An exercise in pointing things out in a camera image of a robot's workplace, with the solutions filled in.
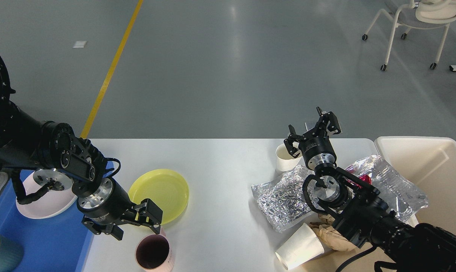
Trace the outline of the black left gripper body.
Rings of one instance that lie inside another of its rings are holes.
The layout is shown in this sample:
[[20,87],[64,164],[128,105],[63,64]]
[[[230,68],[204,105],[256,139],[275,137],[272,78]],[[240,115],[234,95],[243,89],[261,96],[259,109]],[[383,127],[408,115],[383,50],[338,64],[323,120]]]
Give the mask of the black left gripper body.
[[77,200],[78,210],[100,225],[118,220],[133,205],[128,193],[113,178],[103,178],[95,193]]

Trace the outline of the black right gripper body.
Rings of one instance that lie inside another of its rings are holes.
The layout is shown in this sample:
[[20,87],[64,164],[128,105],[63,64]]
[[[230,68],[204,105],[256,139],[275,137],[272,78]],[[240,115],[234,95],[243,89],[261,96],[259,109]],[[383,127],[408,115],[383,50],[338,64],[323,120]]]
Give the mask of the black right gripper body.
[[319,165],[336,165],[337,156],[326,131],[308,131],[299,142],[305,165],[316,170]]

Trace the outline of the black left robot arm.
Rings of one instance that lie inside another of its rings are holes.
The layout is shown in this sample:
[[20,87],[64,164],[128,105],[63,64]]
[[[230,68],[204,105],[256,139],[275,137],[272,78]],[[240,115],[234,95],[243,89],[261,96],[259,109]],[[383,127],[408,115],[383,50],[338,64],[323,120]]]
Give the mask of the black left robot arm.
[[93,234],[123,238],[123,224],[162,232],[163,212],[151,199],[133,203],[114,175],[118,159],[105,157],[90,140],[76,137],[67,123],[40,122],[10,100],[11,88],[0,56],[0,170],[12,169],[19,204],[30,204],[52,190],[71,189],[82,224]]

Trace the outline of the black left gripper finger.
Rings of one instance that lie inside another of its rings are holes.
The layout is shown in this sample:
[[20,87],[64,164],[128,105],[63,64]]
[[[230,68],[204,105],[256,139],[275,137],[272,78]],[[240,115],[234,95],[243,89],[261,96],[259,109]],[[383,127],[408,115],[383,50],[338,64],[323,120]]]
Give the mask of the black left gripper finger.
[[124,231],[115,223],[109,223],[106,225],[97,224],[92,219],[84,216],[82,218],[82,224],[94,235],[106,234],[111,235],[118,241],[121,241],[124,236]]
[[141,201],[140,204],[134,205],[133,209],[136,212],[134,217],[135,226],[149,227],[154,234],[159,235],[161,233],[161,222],[163,211],[158,205],[149,198]]

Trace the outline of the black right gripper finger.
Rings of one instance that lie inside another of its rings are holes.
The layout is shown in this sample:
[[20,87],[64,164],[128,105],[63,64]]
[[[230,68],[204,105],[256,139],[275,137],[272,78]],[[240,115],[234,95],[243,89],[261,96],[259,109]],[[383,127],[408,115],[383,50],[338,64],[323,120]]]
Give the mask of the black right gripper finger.
[[342,133],[338,118],[333,112],[324,111],[320,107],[316,107],[316,110],[319,115],[314,128],[314,136],[316,138],[328,138]]
[[292,158],[298,158],[301,154],[301,151],[300,151],[299,147],[294,146],[294,143],[296,143],[296,142],[300,143],[300,142],[306,141],[307,136],[298,135],[296,133],[293,125],[288,125],[288,129],[290,132],[289,132],[287,138],[284,140],[285,148],[286,148],[288,154]]

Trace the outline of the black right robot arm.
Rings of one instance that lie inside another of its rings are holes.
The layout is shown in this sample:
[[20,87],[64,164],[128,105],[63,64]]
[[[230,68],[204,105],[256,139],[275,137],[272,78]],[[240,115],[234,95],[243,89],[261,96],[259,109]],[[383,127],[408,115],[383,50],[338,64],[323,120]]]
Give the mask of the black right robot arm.
[[431,224],[415,227],[397,219],[396,212],[380,198],[380,191],[336,164],[329,136],[340,134],[336,115],[316,108],[319,119],[304,134],[290,133],[284,145],[292,157],[303,156],[314,172],[302,184],[304,200],[319,215],[331,215],[332,226],[354,246],[367,249],[339,265],[337,271],[380,248],[391,262],[376,261],[374,271],[456,272],[456,235]]

